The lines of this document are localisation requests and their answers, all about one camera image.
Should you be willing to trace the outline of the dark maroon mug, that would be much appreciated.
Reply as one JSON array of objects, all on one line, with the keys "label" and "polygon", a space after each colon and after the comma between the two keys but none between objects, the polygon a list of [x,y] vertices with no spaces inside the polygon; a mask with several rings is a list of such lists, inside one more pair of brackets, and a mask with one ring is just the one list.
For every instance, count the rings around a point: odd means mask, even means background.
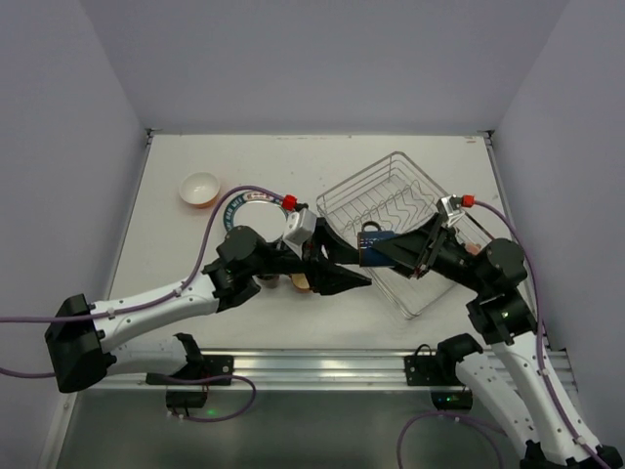
[{"label": "dark maroon mug", "polygon": [[257,279],[263,288],[277,288],[280,282],[279,275],[257,276]]}]

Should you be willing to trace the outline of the orange red mug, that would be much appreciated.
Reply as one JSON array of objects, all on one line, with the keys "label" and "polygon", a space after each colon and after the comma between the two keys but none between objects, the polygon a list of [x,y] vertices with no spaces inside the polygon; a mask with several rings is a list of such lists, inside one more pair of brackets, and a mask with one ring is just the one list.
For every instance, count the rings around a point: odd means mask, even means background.
[{"label": "orange red mug", "polygon": [[292,284],[300,292],[310,292],[311,287],[305,274],[293,274],[290,276]]}]

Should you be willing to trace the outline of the green rimmed printed plate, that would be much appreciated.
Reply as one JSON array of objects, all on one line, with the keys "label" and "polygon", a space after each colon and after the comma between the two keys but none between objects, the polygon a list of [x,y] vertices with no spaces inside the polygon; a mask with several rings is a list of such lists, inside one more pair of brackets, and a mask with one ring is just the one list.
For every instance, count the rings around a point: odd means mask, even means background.
[{"label": "green rimmed printed plate", "polygon": [[256,191],[243,192],[227,204],[223,224],[227,232],[247,226],[267,242],[281,239],[288,212],[281,202],[268,194]]}]

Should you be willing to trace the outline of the pink mug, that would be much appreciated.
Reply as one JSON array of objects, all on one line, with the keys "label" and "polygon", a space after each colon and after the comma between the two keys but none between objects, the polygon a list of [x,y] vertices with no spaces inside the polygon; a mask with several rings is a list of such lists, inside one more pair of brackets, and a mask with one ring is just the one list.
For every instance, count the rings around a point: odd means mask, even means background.
[{"label": "pink mug", "polygon": [[465,244],[465,249],[473,255],[478,255],[481,251],[481,245],[468,242]]}]

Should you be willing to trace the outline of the orange bowl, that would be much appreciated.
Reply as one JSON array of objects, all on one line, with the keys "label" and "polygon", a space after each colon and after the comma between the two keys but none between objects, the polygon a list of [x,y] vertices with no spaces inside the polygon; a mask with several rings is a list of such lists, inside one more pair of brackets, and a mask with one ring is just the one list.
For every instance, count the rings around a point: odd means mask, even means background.
[{"label": "orange bowl", "polygon": [[181,200],[195,208],[213,205],[220,193],[221,182],[210,172],[195,172],[188,175],[179,186]]}]

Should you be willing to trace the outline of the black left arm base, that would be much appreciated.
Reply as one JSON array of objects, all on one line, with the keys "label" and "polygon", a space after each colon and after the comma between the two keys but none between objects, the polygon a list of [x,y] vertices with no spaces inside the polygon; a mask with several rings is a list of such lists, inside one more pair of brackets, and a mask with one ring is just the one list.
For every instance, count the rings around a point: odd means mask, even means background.
[{"label": "black left arm base", "polygon": [[187,364],[173,375],[173,378],[185,381],[224,376],[224,379],[203,384],[200,391],[167,391],[165,404],[169,410],[183,410],[189,414],[191,409],[204,407],[208,400],[211,386],[229,386],[234,370],[234,357],[230,355],[203,355],[202,362]]}]

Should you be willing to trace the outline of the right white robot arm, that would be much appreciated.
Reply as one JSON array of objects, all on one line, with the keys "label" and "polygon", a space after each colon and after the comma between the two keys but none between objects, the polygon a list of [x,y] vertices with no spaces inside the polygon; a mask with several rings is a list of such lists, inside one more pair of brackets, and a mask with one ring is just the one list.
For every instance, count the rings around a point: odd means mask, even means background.
[{"label": "right white robot arm", "polygon": [[367,222],[357,237],[363,267],[389,267],[404,277],[439,274],[476,293],[469,319],[509,374],[489,369],[468,333],[437,345],[439,369],[458,379],[488,408],[513,443],[522,468],[621,468],[619,451],[585,424],[551,364],[539,323],[518,290],[526,280],[522,248],[494,238],[469,250],[442,215],[405,234]]}]

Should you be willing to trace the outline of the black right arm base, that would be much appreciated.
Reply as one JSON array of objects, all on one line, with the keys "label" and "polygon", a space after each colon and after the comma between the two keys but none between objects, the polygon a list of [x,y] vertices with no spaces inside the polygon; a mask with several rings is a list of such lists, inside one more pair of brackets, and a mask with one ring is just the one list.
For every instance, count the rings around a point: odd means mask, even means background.
[{"label": "black right arm base", "polygon": [[408,386],[427,387],[433,406],[442,411],[469,411],[474,404],[472,392],[453,371],[445,370],[437,353],[428,345],[420,345],[403,357],[404,376]]}]

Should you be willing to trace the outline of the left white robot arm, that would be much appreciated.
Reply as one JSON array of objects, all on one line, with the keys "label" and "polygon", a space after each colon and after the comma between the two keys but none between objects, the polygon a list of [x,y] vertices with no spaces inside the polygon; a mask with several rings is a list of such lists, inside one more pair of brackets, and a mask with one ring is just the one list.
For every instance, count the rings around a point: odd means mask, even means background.
[{"label": "left white robot arm", "polygon": [[89,303],[82,294],[66,298],[44,333],[59,391],[83,391],[115,374],[199,378],[201,353],[190,334],[175,334],[169,345],[146,346],[142,338],[171,323],[243,305],[260,292],[258,277],[302,274],[321,296],[372,283],[350,270],[358,261],[356,250],[322,218],[299,252],[268,242],[247,226],[230,230],[216,252],[216,259],[192,279],[121,300]]}]

